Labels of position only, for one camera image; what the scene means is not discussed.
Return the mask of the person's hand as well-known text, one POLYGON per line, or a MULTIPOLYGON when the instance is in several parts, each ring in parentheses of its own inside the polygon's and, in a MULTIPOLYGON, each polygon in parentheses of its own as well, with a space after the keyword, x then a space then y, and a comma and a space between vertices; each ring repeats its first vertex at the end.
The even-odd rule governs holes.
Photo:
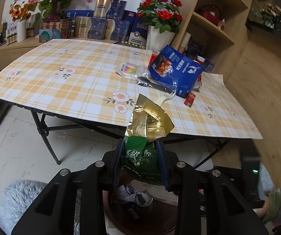
POLYGON ((268 208, 270 205, 270 198, 269 196, 264 196, 264 204, 261 208, 258 209, 253 209, 253 211, 255 212, 255 214, 262 219, 263 217, 266 216, 268 208))

